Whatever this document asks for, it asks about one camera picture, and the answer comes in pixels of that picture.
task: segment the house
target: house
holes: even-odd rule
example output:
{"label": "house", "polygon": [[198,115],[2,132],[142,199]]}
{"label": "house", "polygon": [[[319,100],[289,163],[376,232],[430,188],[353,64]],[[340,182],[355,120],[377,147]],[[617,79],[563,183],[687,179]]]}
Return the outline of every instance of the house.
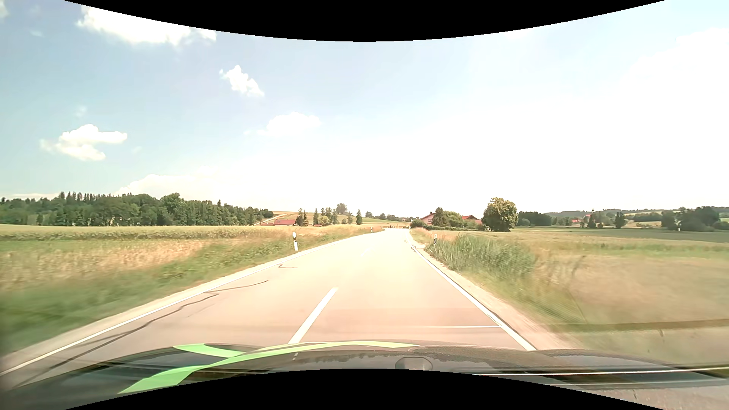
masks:
{"label": "house", "polygon": [[[428,225],[433,225],[433,216],[434,215],[435,215],[435,213],[434,212],[431,212],[428,215],[420,218],[420,220],[423,221],[423,222],[425,222]],[[473,215],[462,216],[461,219],[462,220],[472,220],[473,222],[475,222],[477,224],[481,224],[482,223],[480,219],[476,218]]]}
{"label": "house", "polygon": [[293,226],[296,223],[296,220],[275,220],[273,222],[274,226]]}
{"label": "house", "polygon": [[434,212],[429,213],[428,215],[420,218],[421,221],[425,222],[428,225],[433,225],[433,216],[435,215]]}
{"label": "house", "polygon": [[473,222],[475,222],[475,223],[476,223],[477,225],[479,225],[479,224],[482,224],[481,220],[480,220],[480,219],[478,219],[478,218],[476,218],[476,217],[475,217],[475,216],[473,216],[473,215],[464,215],[464,216],[462,216],[462,217],[461,217],[461,219],[462,219],[462,220],[472,220],[472,221],[473,221]]}

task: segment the solid white edge line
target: solid white edge line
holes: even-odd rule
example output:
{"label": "solid white edge line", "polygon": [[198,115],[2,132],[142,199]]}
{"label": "solid white edge line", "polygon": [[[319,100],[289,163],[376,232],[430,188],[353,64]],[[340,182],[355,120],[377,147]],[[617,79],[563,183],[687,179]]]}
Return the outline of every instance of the solid white edge line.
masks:
{"label": "solid white edge line", "polygon": [[416,328],[444,328],[444,329],[481,329],[481,328],[500,328],[499,325],[480,325],[480,326],[414,326]]}
{"label": "solid white edge line", "polygon": [[314,320],[321,314],[321,311],[324,310],[324,307],[329,303],[329,300],[331,300],[332,296],[337,292],[337,288],[333,287],[319,302],[318,305],[314,308],[314,310],[309,314],[309,317],[304,320],[304,323],[301,324],[301,327],[299,330],[296,330],[296,333],[291,337],[291,340],[289,340],[289,344],[299,343],[301,341],[301,338],[304,337],[306,332],[309,330],[311,325],[314,324]]}
{"label": "solid white edge line", "polygon": [[170,306],[174,306],[174,305],[177,305],[178,303],[180,303],[180,302],[184,302],[184,301],[186,301],[186,300],[188,300],[188,299],[190,299],[190,298],[194,298],[195,296],[199,296],[199,295],[202,295],[202,294],[203,294],[203,293],[205,293],[205,292],[209,292],[209,291],[211,291],[211,290],[213,290],[213,289],[217,289],[218,287],[221,287],[221,286],[223,286],[223,285],[227,285],[227,284],[229,284],[229,283],[231,283],[231,282],[234,282],[234,281],[236,281],[236,280],[239,280],[239,279],[243,279],[244,277],[250,276],[250,275],[252,275],[252,274],[256,274],[256,273],[258,273],[258,272],[261,272],[261,271],[264,271],[264,270],[266,270],[266,269],[268,269],[268,268],[272,268],[272,267],[274,267],[274,266],[277,266],[277,265],[280,265],[280,264],[282,264],[282,263],[288,262],[288,261],[289,261],[289,260],[291,260],[291,259],[296,259],[296,258],[300,258],[300,257],[302,257],[302,256],[304,256],[304,255],[308,255],[308,254],[310,254],[310,253],[312,253],[312,252],[316,252],[316,251],[318,251],[318,250],[322,250],[322,249],[324,249],[324,248],[326,248],[326,247],[330,247],[330,246],[332,246],[332,245],[334,245],[334,244],[338,244],[338,243],[340,243],[340,242],[343,242],[343,241],[348,241],[349,239],[352,239],[352,238],[356,238],[356,237],[358,237],[358,236],[360,236],[360,235],[357,235],[357,236],[350,236],[349,238],[344,238],[344,239],[341,239],[341,240],[339,240],[339,241],[335,241],[335,242],[332,242],[331,244],[325,244],[325,245],[322,245],[321,247],[318,247],[318,248],[316,248],[316,249],[312,249],[312,250],[306,250],[306,251],[304,251],[304,252],[301,252],[301,253],[297,253],[296,255],[292,255],[292,256],[291,256],[290,258],[287,258],[287,259],[284,259],[283,261],[279,261],[279,262],[277,262],[277,263],[274,263],[273,265],[269,265],[269,266],[266,266],[265,268],[261,268],[261,269],[257,269],[256,271],[253,271],[253,272],[249,272],[249,273],[247,273],[247,274],[245,274],[245,275],[243,275],[243,276],[241,276],[241,277],[237,277],[237,278],[235,278],[235,279],[231,279],[231,280],[228,280],[228,281],[226,281],[226,282],[223,282],[223,283],[221,283],[220,285],[215,285],[215,286],[213,286],[213,287],[209,287],[209,288],[207,288],[207,289],[205,289],[205,290],[201,290],[200,292],[198,292],[198,293],[195,293],[194,295],[190,295],[190,296],[187,296],[186,298],[182,298],[182,299],[179,299],[179,300],[177,300],[177,301],[174,301],[174,302],[172,302],[172,303],[168,303],[168,304],[166,304],[165,306],[162,306],[162,307],[156,308],[156,309],[154,309],[154,310],[151,310],[151,311],[149,311],[149,312],[147,312],[147,313],[143,313],[143,314],[140,314],[139,316],[137,316],[137,317],[133,317],[133,318],[131,318],[131,319],[129,319],[129,320],[126,320],[126,321],[124,321],[124,322],[121,322],[121,323],[119,323],[118,325],[114,325],[114,326],[111,326],[110,328],[106,328],[106,329],[104,329],[104,330],[100,330],[99,332],[96,332],[96,333],[94,333],[93,335],[90,335],[90,336],[86,336],[86,337],[84,337],[83,339],[77,340],[77,341],[75,341],[75,342],[73,342],[73,343],[69,343],[69,344],[67,344],[66,346],[63,346],[63,347],[59,347],[59,348],[57,348],[56,350],[53,350],[53,351],[51,351],[51,352],[48,352],[48,353],[45,353],[44,355],[40,355],[40,356],[38,356],[38,357],[36,357],[36,358],[34,358],[34,359],[30,359],[30,360],[28,360],[28,361],[25,361],[25,362],[23,362],[23,363],[21,363],[21,364],[19,364],[19,365],[15,366],[15,367],[12,367],[12,368],[9,368],[9,369],[7,369],[7,370],[5,370],[5,371],[2,371],[2,372],[0,372],[0,376],[4,376],[4,375],[6,375],[6,374],[10,373],[11,371],[16,371],[16,370],[18,370],[19,368],[24,368],[24,367],[26,367],[27,365],[33,364],[33,363],[35,363],[35,362],[37,362],[37,361],[39,361],[39,360],[43,360],[43,359],[45,359],[46,357],[49,357],[49,356],[55,355],[55,354],[56,354],[56,353],[58,353],[58,352],[62,352],[63,350],[66,350],[66,349],[68,349],[69,347],[73,347],[73,346],[76,346],[76,345],[77,345],[77,344],[79,344],[79,343],[83,343],[83,342],[85,342],[85,341],[87,341],[87,340],[89,340],[89,339],[93,339],[93,338],[95,338],[96,336],[102,335],[102,334],[104,334],[104,333],[106,333],[106,332],[109,332],[109,331],[111,331],[111,330],[114,330],[114,329],[116,329],[116,328],[119,328],[119,327],[121,327],[121,326],[123,326],[123,325],[126,325],[126,324],[128,324],[128,323],[134,322],[135,320],[139,320],[139,319],[141,319],[142,317],[145,317],[145,316],[149,316],[149,315],[151,315],[151,314],[153,314],[153,313],[155,313],[155,312],[159,312],[159,311],[160,311],[160,310],[162,310],[162,309],[166,309],[166,308],[168,308],[168,307],[170,307]]}
{"label": "solid white edge line", "polygon": [[532,346],[529,342],[526,341],[525,338],[521,337],[519,333],[516,333],[509,325],[504,323],[501,319],[499,319],[498,316],[496,316],[492,311],[488,310],[486,306],[482,305],[481,302],[477,301],[476,298],[474,298],[470,293],[466,292],[466,290],[462,287],[460,287],[457,283],[455,283],[451,278],[448,277],[448,275],[441,272],[441,270],[436,267],[436,265],[433,265],[430,263],[430,260],[427,260],[418,250],[415,248],[412,244],[410,245],[413,250],[418,254],[419,257],[421,257],[422,260],[425,260],[425,262],[430,265],[431,268],[433,268],[434,271],[436,271],[440,276],[443,277],[448,283],[450,283],[453,287],[455,287],[463,296],[466,297],[471,303],[473,303],[479,310],[481,310],[486,316],[490,317],[491,320],[499,324],[504,331],[512,337],[512,339],[516,340],[517,343],[519,343],[524,349],[526,350],[537,350],[536,347]]}

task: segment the sky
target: sky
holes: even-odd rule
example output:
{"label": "sky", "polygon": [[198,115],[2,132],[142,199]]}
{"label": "sky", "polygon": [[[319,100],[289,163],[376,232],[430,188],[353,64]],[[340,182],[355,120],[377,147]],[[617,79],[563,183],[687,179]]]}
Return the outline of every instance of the sky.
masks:
{"label": "sky", "polygon": [[729,2],[316,42],[0,0],[0,195],[398,216],[729,206]]}

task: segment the grass field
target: grass field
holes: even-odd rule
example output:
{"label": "grass field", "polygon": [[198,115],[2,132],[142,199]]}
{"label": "grass field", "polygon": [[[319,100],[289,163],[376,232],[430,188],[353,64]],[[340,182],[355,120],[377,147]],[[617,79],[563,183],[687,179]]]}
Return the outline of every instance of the grass field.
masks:
{"label": "grass field", "polygon": [[729,234],[519,228],[460,233],[458,241],[453,231],[412,234],[453,270],[587,348],[729,363]]}
{"label": "grass field", "polygon": [[305,250],[370,227],[0,225],[0,354],[292,255],[293,231]]}

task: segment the asphalt road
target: asphalt road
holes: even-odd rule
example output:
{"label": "asphalt road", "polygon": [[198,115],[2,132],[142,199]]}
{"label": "asphalt road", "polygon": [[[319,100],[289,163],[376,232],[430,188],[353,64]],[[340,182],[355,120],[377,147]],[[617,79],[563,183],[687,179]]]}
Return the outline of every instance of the asphalt road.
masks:
{"label": "asphalt road", "polygon": [[333,244],[9,372],[3,383],[192,343],[418,339],[524,350],[406,238],[388,229]]}

